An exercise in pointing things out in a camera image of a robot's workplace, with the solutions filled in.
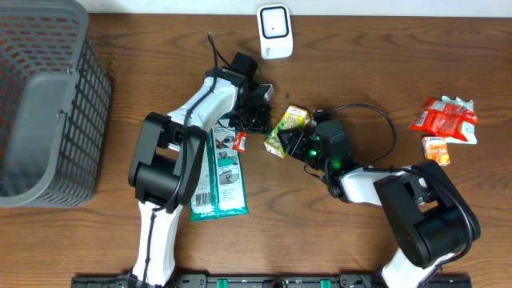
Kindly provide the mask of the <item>red Nestle sachet stick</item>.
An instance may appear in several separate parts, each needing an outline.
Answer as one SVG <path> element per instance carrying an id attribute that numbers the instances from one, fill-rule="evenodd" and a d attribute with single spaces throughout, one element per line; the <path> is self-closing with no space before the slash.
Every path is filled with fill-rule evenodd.
<path id="1" fill-rule="evenodd" d="M 234 143 L 232 145 L 232 149 L 236 150 L 239 153 L 246 152 L 246 132 L 237 132 L 235 135 Z"/>

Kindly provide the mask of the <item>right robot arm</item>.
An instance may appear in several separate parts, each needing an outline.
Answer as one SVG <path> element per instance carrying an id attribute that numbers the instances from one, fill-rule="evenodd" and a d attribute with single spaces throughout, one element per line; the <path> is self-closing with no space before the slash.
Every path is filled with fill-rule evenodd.
<path id="1" fill-rule="evenodd" d="M 381 272 L 384 287 L 424 287 L 444 265 L 466 256 L 481 236 L 476 215 L 434 160 L 376 168 L 354 160 L 340 122 L 308 134 L 278 132 L 284 151 L 314 169 L 333 198 L 380 206 L 398 244 Z"/>

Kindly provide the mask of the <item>green 3M gloves pack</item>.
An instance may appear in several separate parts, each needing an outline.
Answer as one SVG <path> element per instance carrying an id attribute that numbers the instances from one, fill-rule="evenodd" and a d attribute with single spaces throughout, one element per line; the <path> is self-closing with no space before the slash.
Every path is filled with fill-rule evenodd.
<path id="1" fill-rule="evenodd" d="M 235 129 L 223 117 L 208 132 L 200 179 L 190 202 L 192 222 L 249 213 Z"/>

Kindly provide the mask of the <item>orange Kleenex tissue pack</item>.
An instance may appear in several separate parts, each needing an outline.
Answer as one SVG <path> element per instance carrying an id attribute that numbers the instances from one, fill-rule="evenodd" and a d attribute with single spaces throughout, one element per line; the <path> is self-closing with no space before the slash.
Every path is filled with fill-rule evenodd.
<path id="1" fill-rule="evenodd" d="M 424 137 L 422 139 L 422 148 L 426 160 L 434 160 L 440 166 L 448 166 L 450 164 L 450 156 L 444 138 Z"/>

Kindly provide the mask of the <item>red snack bag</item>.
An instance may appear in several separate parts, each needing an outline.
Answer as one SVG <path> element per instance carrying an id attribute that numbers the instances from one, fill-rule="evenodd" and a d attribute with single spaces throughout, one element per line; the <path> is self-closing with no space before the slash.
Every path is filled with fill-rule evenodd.
<path id="1" fill-rule="evenodd" d="M 465 142 L 468 138 L 462 133 L 462 125 L 475 125 L 477 122 L 476 114 L 463 106 L 428 98 L 419 115 L 411 123 L 410 130 Z"/>

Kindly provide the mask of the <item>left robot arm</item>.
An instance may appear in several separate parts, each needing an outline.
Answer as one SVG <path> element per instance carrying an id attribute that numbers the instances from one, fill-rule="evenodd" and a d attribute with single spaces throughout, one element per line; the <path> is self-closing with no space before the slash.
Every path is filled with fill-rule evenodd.
<path id="1" fill-rule="evenodd" d="M 138 259 L 127 277 L 129 287 L 170 282 L 180 214 L 198 186 L 209 131 L 228 114 L 234 127 L 264 133 L 273 94 L 273 85 L 256 82 L 252 73 L 213 68 L 182 106 L 146 116 L 128 177 L 141 213 Z"/>

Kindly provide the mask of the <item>green tea drink carton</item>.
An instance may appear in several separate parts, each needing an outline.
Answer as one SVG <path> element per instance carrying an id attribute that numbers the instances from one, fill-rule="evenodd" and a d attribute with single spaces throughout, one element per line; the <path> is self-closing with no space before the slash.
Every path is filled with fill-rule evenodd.
<path id="1" fill-rule="evenodd" d="M 279 140 L 278 132 L 294 128 L 302 129 L 309 121 L 310 116 L 308 110 L 297 106 L 289 106 L 276 127 L 272 129 L 270 135 L 264 141 L 266 150 L 280 158 L 284 158 L 286 152 Z"/>

